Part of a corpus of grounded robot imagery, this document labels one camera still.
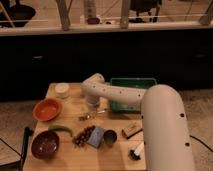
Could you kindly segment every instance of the pepper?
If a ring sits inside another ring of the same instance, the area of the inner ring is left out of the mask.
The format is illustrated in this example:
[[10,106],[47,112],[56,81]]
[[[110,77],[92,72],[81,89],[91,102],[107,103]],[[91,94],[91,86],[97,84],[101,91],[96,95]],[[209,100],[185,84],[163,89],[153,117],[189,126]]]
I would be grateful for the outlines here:
[[72,130],[69,127],[62,126],[62,125],[50,125],[48,127],[49,131],[66,131],[70,134],[70,137],[72,137]]

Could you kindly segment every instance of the black chair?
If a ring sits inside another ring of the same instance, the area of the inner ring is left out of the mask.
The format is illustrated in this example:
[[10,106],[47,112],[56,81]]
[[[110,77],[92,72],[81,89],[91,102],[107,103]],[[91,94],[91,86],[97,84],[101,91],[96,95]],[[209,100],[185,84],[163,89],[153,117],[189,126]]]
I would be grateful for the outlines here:
[[[162,0],[131,0],[130,10],[133,10],[136,12],[136,19],[131,19],[130,22],[133,22],[133,23],[145,22],[142,18],[139,17],[140,13],[143,13],[143,12],[147,12],[148,15],[150,16],[149,22],[157,22],[161,5],[162,5]],[[156,9],[154,17],[151,17],[152,8]]]
[[[27,156],[27,149],[28,149],[28,142],[29,142],[29,137],[33,134],[33,131],[29,128],[29,127],[25,127],[24,129],[24,136],[23,136],[23,142],[22,142],[22,150],[21,150],[21,154],[20,155],[20,160],[12,162],[12,163],[7,163],[4,165],[0,166],[0,170],[1,168],[8,168],[8,167],[12,167],[12,168],[18,168],[19,171],[23,170],[23,166],[24,166],[24,162]],[[2,140],[0,138],[0,140],[6,144],[8,147],[10,147],[13,151],[15,151],[11,146],[9,146],[4,140]]]
[[[32,7],[20,4],[20,0],[16,0],[16,4],[12,7],[10,7],[9,0],[0,1],[4,5],[4,8],[13,21],[15,27],[24,27],[25,24],[31,20],[36,13]],[[0,21],[4,21],[1,23],[2,27],[11,27],[11,24],[7,22],[7,19],[3,13],[0,13]]]

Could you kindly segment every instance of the green container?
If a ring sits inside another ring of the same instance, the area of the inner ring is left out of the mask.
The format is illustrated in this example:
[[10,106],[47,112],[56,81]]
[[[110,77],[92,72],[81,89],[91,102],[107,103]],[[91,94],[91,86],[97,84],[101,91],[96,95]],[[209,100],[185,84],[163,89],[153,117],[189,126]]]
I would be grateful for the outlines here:
[[[148,89],[156,85],[157,81],[155,78],[111,78],[110,84],[113,86]],[[110,109],[113,113],[140,113],[140,109],[114,101],[110,101]]]

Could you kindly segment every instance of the wooden table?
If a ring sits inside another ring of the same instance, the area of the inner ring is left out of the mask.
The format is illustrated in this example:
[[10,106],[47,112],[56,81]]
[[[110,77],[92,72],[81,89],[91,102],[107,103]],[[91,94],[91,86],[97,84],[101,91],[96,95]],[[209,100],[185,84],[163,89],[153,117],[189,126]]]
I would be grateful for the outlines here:
[[[46,97],[57,98],[54,92],[55,85],[55,83],[50,85]],[[32,156],[30,145],[24,171],[145,170],[144,151],[141,153],[141,160],[138,161],[133,161],[128,156],[129,150],[139,145],[143,140],[143,133],[140,132],[129,140],[126,140],[121,134],[121,130],[132,122],[142,125],[140,114],[113,114],[109,111],[98,114],[95,118],[80,121],[78,117],[88,112],[88,108],[80,84],[70,83],[70,87],[70,96],[66,99],[59,99],[63,105],[60,115],[52,121],[38,122],[34,137],[47,130],[51,124],[68,126],[73,130],[74,135],[87,126],[96,125],[106,130],[115,130],[118,140],[112,148],[104,143],[98,149],[88,144],[80,148],[75,147],[67,132],[57,132],[60,137],[60,146],[54,158],[49,160],[36,159]],[[99,110],[105,108],[109,108],[108,100],[101,98]]]

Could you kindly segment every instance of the white container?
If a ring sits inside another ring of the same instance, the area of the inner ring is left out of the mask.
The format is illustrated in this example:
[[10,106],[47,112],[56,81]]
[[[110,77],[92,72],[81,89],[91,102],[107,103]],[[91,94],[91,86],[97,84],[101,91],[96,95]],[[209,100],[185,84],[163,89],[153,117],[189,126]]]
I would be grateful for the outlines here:
[[55,92],[57,96],[61,99],[67,98],[69,96],[70,86],[68,83],[58,83],[55,86]]

